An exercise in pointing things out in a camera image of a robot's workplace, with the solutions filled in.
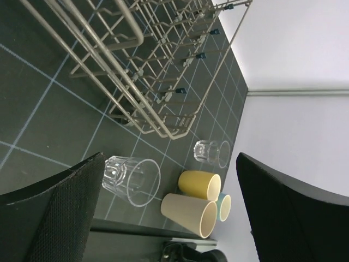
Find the black gridded mat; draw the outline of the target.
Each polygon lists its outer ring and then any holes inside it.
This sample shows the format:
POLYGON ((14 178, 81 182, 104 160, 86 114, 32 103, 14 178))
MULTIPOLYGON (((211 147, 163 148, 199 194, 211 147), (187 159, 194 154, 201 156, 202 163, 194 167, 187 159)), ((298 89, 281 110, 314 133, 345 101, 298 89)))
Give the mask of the black gridded mat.
MULTIPOLYGON (((111 102, 89 78, 71 78, 75 61, 23 6, 23 1, 1 1, 1 193, 34 184, 101 152, 112 156, 155 160, 161 171, 156 197, 135 207, 101 188, 95 218, 178 230, 160 212, 169 193, 179 193, 178 179, 189 170, 219 174, 223 169, 198 162, 193 148, 199 140, 228 141, 233 148, 247 94, 247 86, 232 50, 219 69, 216 83, 199 111, 190 132, 182 138, 142 134, 135 127, 109 116, 111 102)), ((46 1, 29 1, 75 51, 80 45, 46 1)), ((74 1, 83 15, 96 22, 88 1, 74 1)), ((114 1, 92 1, 113 6, 114 1)), ((192 85, 187 98, 197 98, 201 84, 210 80, 219 56, 215 49, 230 47, 223 27, 208 38, 204 49, 211 54, 185 73, 184 86, 192 85)))

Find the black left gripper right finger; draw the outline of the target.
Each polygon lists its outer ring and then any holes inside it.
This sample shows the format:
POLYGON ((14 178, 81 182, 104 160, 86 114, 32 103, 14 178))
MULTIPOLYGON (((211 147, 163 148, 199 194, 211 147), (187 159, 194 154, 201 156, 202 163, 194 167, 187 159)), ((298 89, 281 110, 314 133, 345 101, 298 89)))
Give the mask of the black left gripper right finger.
POLYGON ((348 197, 236 159, 259 261, 348 261, 348 197))

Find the small clear faceted glass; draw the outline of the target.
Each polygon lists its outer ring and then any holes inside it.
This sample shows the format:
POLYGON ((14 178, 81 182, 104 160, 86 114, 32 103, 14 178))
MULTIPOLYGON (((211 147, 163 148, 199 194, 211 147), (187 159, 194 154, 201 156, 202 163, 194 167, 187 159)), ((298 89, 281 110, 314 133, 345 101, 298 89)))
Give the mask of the small clear faceted glass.
POLYGON ((199 140, 193 148, 194 158, 200 162, 225 168, 230 159, 231 147, 226 140, 199 140))

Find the yellow mug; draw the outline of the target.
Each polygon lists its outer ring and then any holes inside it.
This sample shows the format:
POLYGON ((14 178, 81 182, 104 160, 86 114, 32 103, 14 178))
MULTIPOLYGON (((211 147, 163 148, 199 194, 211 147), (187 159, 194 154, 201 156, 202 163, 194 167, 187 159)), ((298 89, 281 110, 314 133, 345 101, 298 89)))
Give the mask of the yellow mug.
POLYGON ((179 177, 178 187, 188 196, 217 201, 221 178, 219 174, 206 171, 184 171, 179 177))

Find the beige cup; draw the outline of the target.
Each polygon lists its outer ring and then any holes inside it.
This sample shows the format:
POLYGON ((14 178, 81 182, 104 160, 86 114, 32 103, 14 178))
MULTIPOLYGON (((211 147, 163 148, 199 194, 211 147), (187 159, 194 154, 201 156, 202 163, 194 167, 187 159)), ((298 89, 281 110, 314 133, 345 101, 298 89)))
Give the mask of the beige cup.
POLYGON ((167 194, 160 207, 161 214, 205 239, 212 233, 217 219, 216 202, 179 194, 167 194))

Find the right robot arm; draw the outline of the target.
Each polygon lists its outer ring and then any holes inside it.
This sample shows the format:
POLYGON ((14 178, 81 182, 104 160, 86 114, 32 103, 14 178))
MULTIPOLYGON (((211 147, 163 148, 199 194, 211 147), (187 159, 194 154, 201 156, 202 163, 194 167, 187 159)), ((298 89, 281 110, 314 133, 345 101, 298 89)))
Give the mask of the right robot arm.
POLYGON ((228 260, 226 255, 218 249, 199 252, 187 243, 165 242, 162 247, 160 261, 227 262, 228 260))

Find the large clear faceted glass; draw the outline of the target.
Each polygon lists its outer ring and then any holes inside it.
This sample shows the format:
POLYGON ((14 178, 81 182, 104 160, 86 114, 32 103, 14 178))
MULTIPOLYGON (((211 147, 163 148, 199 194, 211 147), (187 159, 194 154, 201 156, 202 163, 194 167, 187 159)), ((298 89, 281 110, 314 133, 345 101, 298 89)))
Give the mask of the large clear faceted glass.
POLYGON ((153 159, 112 156, 105 161, 102 187, 132 206, 148 205, 160 182, 160 166, 153 159))

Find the blue mug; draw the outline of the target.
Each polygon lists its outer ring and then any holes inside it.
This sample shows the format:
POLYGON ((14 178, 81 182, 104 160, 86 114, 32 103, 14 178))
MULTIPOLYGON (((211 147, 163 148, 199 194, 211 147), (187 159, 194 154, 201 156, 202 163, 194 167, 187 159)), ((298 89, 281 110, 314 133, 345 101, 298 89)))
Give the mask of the blue mug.
POLYGON ((218 208, 217 220, 224 222, 227 220, 231 210, 231 196, 228 194, 220 193, 216 201, 218 208))

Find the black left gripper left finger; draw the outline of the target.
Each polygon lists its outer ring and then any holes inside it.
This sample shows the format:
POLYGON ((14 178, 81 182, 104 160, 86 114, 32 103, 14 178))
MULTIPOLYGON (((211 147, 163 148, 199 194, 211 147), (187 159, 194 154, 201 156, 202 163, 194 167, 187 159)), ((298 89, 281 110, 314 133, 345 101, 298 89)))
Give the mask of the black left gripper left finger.
POLYGON ((99 152, 1 195, 1 261, 82 261, 105 170, 99 152))

